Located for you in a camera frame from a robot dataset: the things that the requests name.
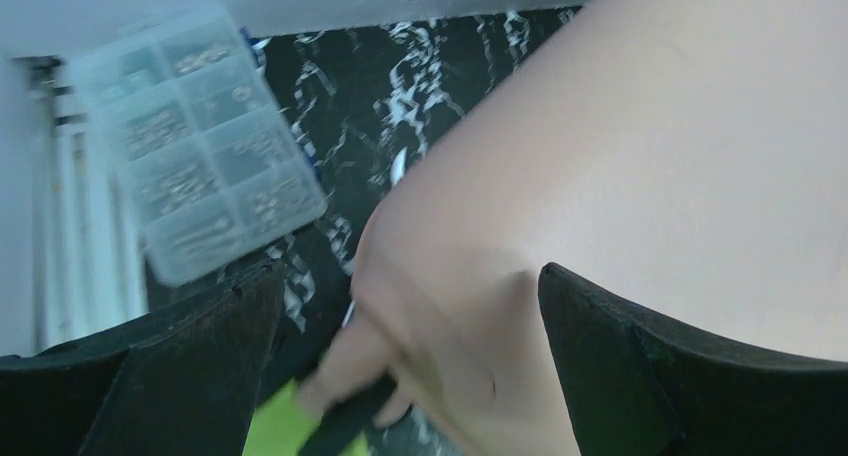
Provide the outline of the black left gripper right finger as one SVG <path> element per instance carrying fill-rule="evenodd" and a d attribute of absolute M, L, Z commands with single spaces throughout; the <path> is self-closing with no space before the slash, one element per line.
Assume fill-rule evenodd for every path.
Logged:
<path fill-rule="evenodd" d="M 555 263 L 538 300 L 584 455 L 843 455 L 847 366 L 765 349 Z"/>

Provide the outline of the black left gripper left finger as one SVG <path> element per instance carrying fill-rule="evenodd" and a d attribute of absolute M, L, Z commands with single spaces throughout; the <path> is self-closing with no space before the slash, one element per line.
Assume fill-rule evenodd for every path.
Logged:
<path fill-rule="evenodd" d="M 116 327 L 1 360 L 5 455 L 238 455 L 282 313 L 267 263 Z"/>

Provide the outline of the lime green plastic basin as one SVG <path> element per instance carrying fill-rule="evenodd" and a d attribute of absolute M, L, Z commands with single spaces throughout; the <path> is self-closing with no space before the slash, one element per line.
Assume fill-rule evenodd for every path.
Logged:
<path fill-rule="evenodd" d="M 318 423 L 301 410 L 295 393 L 296 384 L 288 383 L 255 410 L 243 455 L 297 455 Z"/>

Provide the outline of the pink hard shell suitcase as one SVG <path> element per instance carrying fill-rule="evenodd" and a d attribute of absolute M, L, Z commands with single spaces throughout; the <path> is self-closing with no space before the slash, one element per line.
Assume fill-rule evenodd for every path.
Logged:
<path fill-rule="evenodd" d="M 301 402 L 386 372 L 470 455 L 574 455 L 538 310 L 556 262 L 719 335 L 847 357 L 847 0 L 593 0 L 363 231 Z"/>

